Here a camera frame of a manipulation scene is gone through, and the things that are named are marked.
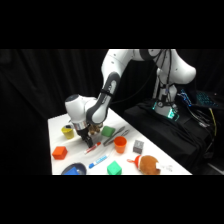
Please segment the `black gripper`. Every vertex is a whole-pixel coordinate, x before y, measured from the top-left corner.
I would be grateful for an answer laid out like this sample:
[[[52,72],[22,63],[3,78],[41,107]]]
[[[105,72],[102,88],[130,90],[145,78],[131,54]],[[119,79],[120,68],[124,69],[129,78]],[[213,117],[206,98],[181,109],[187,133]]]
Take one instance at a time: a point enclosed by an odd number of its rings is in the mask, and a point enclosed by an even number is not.
[[[77,134],[84,140],[84,142],[88,145],[89,148],[93,147],[93,139],[91,135],[95,133],[95,130],[92,126],[86,127],[82,130],[78,130]]]

